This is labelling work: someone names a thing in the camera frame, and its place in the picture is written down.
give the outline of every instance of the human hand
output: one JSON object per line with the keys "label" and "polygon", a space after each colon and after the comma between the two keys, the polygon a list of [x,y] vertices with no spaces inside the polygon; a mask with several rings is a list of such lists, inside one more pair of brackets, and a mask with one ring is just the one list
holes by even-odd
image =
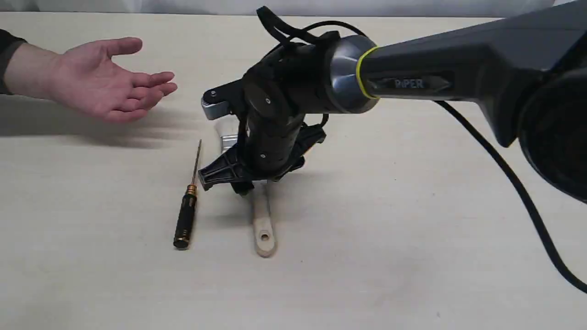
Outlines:
{"label": "human hand", "polygon": [[138,38],[85,43],[51,61],[49,98],[108,122],[132,122],[144,117],[164,96],[177,90],[172,72],[134,73],[112,62],[116,55],[138,52]]}

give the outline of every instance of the robotic arm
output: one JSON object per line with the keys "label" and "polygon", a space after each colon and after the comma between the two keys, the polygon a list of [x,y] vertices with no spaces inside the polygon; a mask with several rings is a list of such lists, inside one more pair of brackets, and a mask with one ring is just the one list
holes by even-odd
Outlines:
{"label": "robotic arm", "polygon": [[[587,0],[576,0],[377,47],[348,24],[328,21],[298,29],[262,7],[258,17],[279,45],[241,79],[204,93],[208,119],[236,115],[240,126],[237,143],[199,171],[200,182],[204,190],[230,183],[245,195],[253,181],[279,181],[301,168],[304,154],[324,141],[330,114],[364,113],[380,98],[393,97],[433,100],[446,109],[452,109],[448,100],[478,104],[502,147],[517,138],[544,180],[587,202],[585,13]],[[356,35],[309,32],[323,25],[349,28]],[[322,123],[304,122],[306,114],[317,113],[323,114]],[[517,177],[474,128],[465,128],[518,189],[557,270],[587,293],[587,285],[560,260]]]}

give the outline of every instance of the black sleeve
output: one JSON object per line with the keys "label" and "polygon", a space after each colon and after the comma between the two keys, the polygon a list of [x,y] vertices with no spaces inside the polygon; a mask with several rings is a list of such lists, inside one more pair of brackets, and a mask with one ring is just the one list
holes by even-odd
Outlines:
{"label": "black sleeve", "polygon": [[8,31],[0,29],[0,94],[11,94],[6,88],[6,84],[4,84],[4,73],[12,55],[23,42],[26,42],[26,40],[17,38]]}

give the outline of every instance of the black screwdriver handle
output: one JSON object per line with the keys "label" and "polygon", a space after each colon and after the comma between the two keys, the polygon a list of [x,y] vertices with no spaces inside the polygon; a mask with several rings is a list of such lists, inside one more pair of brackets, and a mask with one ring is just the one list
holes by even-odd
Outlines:
{"label": "black screwdriver handle", "polygon": [[173,246],[178,249],[186,249],[190,245],[191,230],[194,227],[195,205],[198,197],[195,194],[186,193],[181,200],[180,215],[177,219],[176,236]]}

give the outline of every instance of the table surface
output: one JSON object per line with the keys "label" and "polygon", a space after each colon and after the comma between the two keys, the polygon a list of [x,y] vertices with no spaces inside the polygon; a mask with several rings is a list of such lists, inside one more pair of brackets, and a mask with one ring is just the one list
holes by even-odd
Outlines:
{"label": "table surface", "polygon": [[[345,21],[384,45],[485,20]],[[256,255],[248,206],[229,186],[201,191],[192,246],[174,251],[197,141],[203,164],[220,149],[200,96],[275,41],[243,16],[1,13],[0,25],[58,52],[141,37],[144,49],[117,62],[172,70],[180,87],[126,126],[0,100],[0,328],[587,326],[587,297],[555,271],[513,187],[432,102],[384,100],[331,117],[325,144],[271,188],[273,258]],[[496,144],[476,105],[456,106]],[[584,205],[542,181],[517,144],[500,151],[570,269],[587,278]]]}

